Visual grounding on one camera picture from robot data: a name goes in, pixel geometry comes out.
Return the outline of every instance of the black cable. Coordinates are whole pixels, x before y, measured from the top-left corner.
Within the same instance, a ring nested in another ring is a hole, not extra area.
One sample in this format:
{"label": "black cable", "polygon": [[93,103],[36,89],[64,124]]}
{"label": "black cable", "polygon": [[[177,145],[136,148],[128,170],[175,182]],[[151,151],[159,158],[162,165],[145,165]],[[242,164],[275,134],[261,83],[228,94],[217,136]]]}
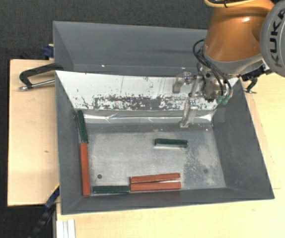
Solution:
{"label": "black cable", "polygon": [[199,49],[199,51],[196,52],[196,46],[197,46],[200,42],[203,42],[204,40],[205,40],[205,39],[199,40],[199,41],[197,41],[197,42],[193,45],[193,48],[192,48],[193,54],[194,54],[194,56],[196,57],[196,59],[197,59],[202,65],[208,67],[208,68],[212,71],[214,77],[215,77],[215,78],[217,79],[217,81],[218,81],[218,84],[219,84],[220,89],[221,89],[221,95],[223,96],[223,95],[224,95],[223,85],[222,85],[222,83],[221,83],[221,81],[220,81],[220,78],[219,78],[219,76],[217,75],[215,69],[210,66],[210,63],[208,63],[208,61],[203,60],[203,58],[204,58],[203,56],[200,56],[200,55],[199,55],[199,52],[201,52],[202,49]]}

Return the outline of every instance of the metal bracket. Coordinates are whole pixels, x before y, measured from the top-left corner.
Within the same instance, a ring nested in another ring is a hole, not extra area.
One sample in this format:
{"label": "metal bracket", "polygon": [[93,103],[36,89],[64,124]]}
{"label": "metal bracket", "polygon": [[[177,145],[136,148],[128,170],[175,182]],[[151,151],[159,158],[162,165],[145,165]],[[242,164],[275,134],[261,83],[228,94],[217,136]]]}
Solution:
{"label": "metal bracket", "polygon": [[193,77],[191,72],[184,71],[182,73],[179,73],[176,76],[176,82],[172,86],[172,92],[173,93],[180,93],[181,86],[184,84],[190,84],[193,81]]}
{"label": "metal bracket", "polygon": [[199,75],[192,78],[191,92],[189,93],[189,97],[184,106],[182,120],[179,122],[180,128],[187,128],[189,124],[194,121],[197,110],[199,109],[199,107],[195,105],[195,100],[202,95],[202,88],[198,87],[201,80],[202,76]]}

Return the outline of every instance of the black clamp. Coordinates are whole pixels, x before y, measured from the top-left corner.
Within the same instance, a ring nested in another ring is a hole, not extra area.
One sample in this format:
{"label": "black clamp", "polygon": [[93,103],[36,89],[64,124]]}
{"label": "black clamp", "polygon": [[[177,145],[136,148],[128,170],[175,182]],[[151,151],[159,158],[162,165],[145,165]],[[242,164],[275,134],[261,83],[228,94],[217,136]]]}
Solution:
{"label": "black clamp", "polygon": [[28,77],[32,77],[32,76],[35,76],[35,75],[38,75],[38,74],[42,74],[42,73],[45,73],[45,72],[48,72],[48,71],[52,71],[52,70],[63,70],[63,67],[61,65],[59,65],[58,63],[52,63],[52,64],[48,64],[48,65],[45,65],[45,66],[41,66],[41,67],[37,67],[37,68],[34,68],[34,69],[29,69],[29,70],[23,71],[20,74],[19,79],[26,86],[19,87],[19,90],[27,90],[27,89],[32,89],[32,88],[37,87],[37,86],[42,86],[42,85],[54,83],[54,79],[53,79],[53,80],[40,82],[40,83],[37,83],[37,84],[32,84],[30,82],[30,80],[28,79]]}

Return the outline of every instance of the green block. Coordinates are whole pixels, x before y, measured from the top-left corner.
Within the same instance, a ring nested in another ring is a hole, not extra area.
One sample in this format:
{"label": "green block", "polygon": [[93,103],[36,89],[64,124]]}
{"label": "green block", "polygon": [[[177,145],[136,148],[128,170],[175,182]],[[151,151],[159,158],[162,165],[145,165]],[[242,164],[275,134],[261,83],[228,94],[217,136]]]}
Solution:
{"label": "green block", "polygon": [[94,186],[93,192],[96,194],[116,194],[127,193],[130,191],[129,186]]}
{"label": "green block", "polygon": [[76,113],[77,116],[77,124],[78,124],[78,130],[81,135],[81,141],[82,143],[88,143],[88,135],[86,131],[86,125],[84,121],[84,115],[82,110],[78,110]]}
{"label": "green block", "polygon": [[182,139],[167,139],[167,138],[156,138],[154,140],[155,146],[172,146],[172,147],[187,147],[188,141]]}

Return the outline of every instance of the gray bin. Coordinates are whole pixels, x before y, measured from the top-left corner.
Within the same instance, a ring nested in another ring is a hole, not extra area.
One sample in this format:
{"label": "gray bin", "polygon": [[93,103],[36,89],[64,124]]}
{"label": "gray bin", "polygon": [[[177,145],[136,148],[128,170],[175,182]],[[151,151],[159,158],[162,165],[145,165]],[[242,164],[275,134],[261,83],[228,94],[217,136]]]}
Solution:
{"label": "gray bin", "polygon": [[[185,68],[196,73],[192,46],[205,35],[205,30],[55,22],[55,60],[65,70],[86,73],[175,76]],[[62,214],[274,198],[241,83],[233,89],[211,122],[199,120],[186,129],[176,122],[87,123],[91,185],[125,185],[137,172],[179,171],[183,187],[82,197],[75,108],[56,75]],[[188,150],[155,151],[152,140],[168,135],[187,139]]]}

